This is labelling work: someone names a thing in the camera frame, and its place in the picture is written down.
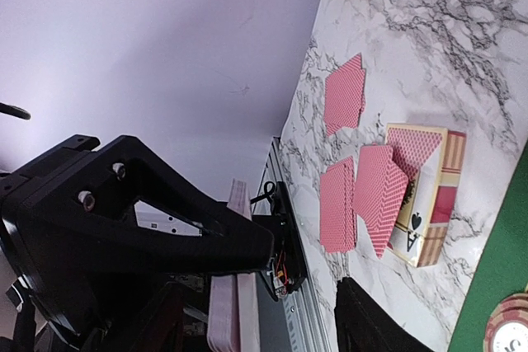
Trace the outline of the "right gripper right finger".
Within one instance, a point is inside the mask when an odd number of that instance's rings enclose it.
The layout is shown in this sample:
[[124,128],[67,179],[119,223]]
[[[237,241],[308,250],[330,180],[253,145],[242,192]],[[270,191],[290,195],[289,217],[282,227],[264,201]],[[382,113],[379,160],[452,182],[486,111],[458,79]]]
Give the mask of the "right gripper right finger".
[[340,351],[427,352],[352,278],[337,282],[337,345]]

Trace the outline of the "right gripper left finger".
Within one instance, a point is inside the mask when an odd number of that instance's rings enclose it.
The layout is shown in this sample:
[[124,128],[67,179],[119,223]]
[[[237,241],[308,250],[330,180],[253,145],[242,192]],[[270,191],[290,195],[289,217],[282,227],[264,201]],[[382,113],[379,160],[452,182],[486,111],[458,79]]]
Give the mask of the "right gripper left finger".
[[269,231],[138,138],[74,135],[2,179],[2,239],[24,275],[262,270]]

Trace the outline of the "red card pile front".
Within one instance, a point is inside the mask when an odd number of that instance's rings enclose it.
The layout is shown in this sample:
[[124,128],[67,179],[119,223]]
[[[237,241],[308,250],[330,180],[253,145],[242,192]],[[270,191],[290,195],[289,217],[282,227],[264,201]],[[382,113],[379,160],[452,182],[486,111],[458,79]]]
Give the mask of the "red card pile front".
[[357,220],[352,209],[354,162],[345,158],[320,178],[319,239],[327,253],[346,253],[356,247]]

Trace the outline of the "red playing card deck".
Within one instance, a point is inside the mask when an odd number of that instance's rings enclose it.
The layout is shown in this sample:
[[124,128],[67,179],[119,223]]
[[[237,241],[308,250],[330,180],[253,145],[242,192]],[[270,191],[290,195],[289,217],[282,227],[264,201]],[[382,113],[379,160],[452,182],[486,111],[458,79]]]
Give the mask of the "red playing card deck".
[[389,145],[361,148],[352,202],[379,258],[389,245],[408,185],[408,176],[394,162],[393,153]]

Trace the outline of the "red chip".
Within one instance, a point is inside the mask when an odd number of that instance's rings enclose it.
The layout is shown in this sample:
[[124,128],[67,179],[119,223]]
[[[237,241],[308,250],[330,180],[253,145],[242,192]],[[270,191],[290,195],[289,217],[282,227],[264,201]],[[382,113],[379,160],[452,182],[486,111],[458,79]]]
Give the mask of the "red chip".
[[496,306],[485,328],[483,351],[527,351],[527,293],[514,293]]

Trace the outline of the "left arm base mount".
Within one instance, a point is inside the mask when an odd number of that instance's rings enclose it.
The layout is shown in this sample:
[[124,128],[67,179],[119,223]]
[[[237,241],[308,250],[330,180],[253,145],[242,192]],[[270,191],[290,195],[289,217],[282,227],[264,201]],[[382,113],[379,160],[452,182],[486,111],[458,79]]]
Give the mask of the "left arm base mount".
[[277,302],[296,292],[308,278],[308,267],[286,185],[267,181],[263,193],[250,204],[269,204],[269,214],[254,214],[252,220],[271,232],[274,246],[270,264],[259,273],[266,291]]

